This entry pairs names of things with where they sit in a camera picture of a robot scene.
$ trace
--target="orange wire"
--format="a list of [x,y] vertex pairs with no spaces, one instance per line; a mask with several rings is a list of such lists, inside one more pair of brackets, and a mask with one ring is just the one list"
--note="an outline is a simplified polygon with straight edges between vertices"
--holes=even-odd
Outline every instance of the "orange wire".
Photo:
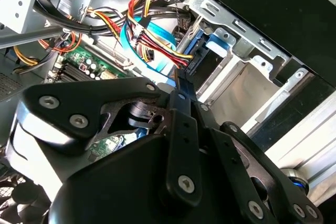
[[[76,42],[76,35],[75,35],[74,32],[71,32],[71,37],[72,37],[72,42],[71,42],[71,44],[69,46],[67,46],[66,48],[63,48],[63,49],[54,47],[53,51],[58,51],[58,52],[72,52],[72,51],[74,51],[79,46],[79,44],[81,42],[82,34],[79,35],[78,42],[77,42],[77,44],[74,47],[72,47],[75,44],[75,42]],[[46,49],[46,48],[49,47],[49,44],[46,41],[44,41],[44,40],[39,40],[38,42],[40,43],[40,45],[44,49]]]

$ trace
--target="green circuit board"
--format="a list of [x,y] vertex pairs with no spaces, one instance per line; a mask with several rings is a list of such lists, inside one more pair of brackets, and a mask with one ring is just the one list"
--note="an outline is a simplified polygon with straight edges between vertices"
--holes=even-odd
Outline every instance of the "green circuit board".
[[125,77],[124,73],[121,73],[118,69],[98,59],[97,57],[93,56],[92,54],[90,54],[81,47],[78,47],[76,50],[65,54],[64,59],[70,61],[73,65],[77,66],[79,69],[81,65],[84,65],[89,69],[90,64],[87,64],[87,61],[89,60],[91,64],[94,63],[97,66],[97,68],[94,70],[95,73],[97,74],[101,74],[104,71],[108,70],[110,73],[114,74],[117,78]]
[[103,157],[106,157],[107,155],[120,148],[123,142],[123,136],[119,135],[108,137],[99,142],[93,143],[89,148],[89,151],[91,152],[91,155],[89,156],[89,161],[95,162]]

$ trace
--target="metal frame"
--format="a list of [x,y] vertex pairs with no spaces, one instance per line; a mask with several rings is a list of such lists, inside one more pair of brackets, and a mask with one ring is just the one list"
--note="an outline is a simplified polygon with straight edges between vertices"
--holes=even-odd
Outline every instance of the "metal frame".
[[288,56],[296,57],[336,87],[332,67],[336,64],[336,8],[328,0],[214,0],[214,3],[217,10],[218,3],[229,8]]
[[44,27],[45,18],[33,13],[34,1],[0,0],[0,6],[6,8],[6,11],[0,13],[0,23],[19,34],[26,32],[32,25],[34,30]]
[[314,188],[336,172],[336,92],[275,143],[266,155],[301,171]]

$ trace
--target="black plastic mount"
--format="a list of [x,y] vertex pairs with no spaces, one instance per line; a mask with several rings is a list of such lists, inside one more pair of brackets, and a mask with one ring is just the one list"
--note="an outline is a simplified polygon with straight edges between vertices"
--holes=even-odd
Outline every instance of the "black plastic mount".
[[[192,84],[179,78],[189,93]],[[64,157],[137,123],[150,128],[149,135],[72,175],[49,223],[323,223],[313,203],[246,134],[230,122],[219,126],[187,92],[167,94],[145,78],[27,89],[15,123]],[[46,95],[59,105],[42,106]],[[71,124],[75,114],[88,125]]]

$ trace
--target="wire bundle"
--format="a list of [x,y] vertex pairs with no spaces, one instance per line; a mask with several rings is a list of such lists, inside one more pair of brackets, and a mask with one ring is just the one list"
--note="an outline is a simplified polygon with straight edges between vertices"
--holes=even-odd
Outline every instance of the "wire bundle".
[[[129,9],[128,9],[127,21],[126,21],[126,24],[129,28],[129,32],[128,32],[129,40],[132,37],[133,29],[139,25],[139,23],[135,21],[134,19],[134,7],[137,2],[138,0],[131,0],[129,2]],[[146,0],[144,16],[147,16],[148,14],[150,2],[151,0]],[[193,57],[191,55],[183,55],[183,54],[180,54],[174,51],[173,49],[171,49],[170,47],[162,43],[160,40],[158,40],[146,28],[143,29],[143,33],[141,34],[138,41],[139,41],[139,44],[142,46],[140,47],[141,49],[140,52],[142,54],[144,51],[143,47],[150,49],[150,50],[161,52],[163,55],[167,56],[178,68],[180,68],[181,66],[187,66],[188,59],[191,59]]]
[[[40,45],[48,52],[42,60],[27,58],[15,48],[18,58],[27,64],[27,66],[19,67],[15,69],[14,72],[25,73],[32,71],[45,64],[58,53],[67,53],[75,50],[81,42],[82,34],[87,34],[89,36],[113,36],[120,43],[122,29],[126,28],[127,37],[130,41],[133,39],[134,29],[139,26],[139,23],[134,19],[136,15],[149,17],[150,20],[177,18],[177,16],[190,18],[190,13],[183,9],[178,9],[177,7],[154,6],[153,3],[156,1],[157,0],[131,0],[129,2],[128,10],[123,12],[111,7],[99,7],[97,9],[89,8],[86,17],[100,19],[104,22],[104,25],[101,26],[91,26],[66,17],[53,6],[50,0],[36,0],[34,10],[44,15],[51,23],[63,27],[65,31],[69,31],[69,33],[65,33],[60,38],[51,39],[50,42],[40,40]],[[180,68],[187,66],[188,60],[192,58],[191,55],[183,55],[174,51],[168,46],[169,44],[166,45],[161,42],[146,28],[147,27],[144,27],[141,36],[137,38],[137,44],[134,47],[144,62],[149,62],[151,60],[150,52],[158,51],[167,56],[176,67]],[[70,45],[60,47],[69,36],[71,36]]]
[[[61,44],[64,43],[64,41],[67,39],[67,34],[63,34],[62,36],[60,36],[59,38],[55,39],[55,48],[58,49],[59,46],[61,46]],[[50,61],[51,59],[53,59],[54,57],[56,57],[59,54],[58,50],[55,50],[53,48],[49,48],[47,49],[47,54],[46,56],[43,57],[43,59],[41,60],[37,60],[37,59],[30,59],[27,58],[25,56],[23,56],[21,54],[21,52],[18,50],[17,47],[14,47],[14,51],[16,53],[16,55],[18,56],[18,58],[27,64],[27,66],[20,66],[16,69],[14,69],[13,73],[18,73],[18,74],[24,74],[24,73],[28,73],[31,72],[41,66],[43,66],[44,64],[46,64],[48,61]],[[34,63],[30,63],[30,62],[25,62],[22,59],[24,59],[26,61],[26,59],[29,59],[30,61],[34,61]]]

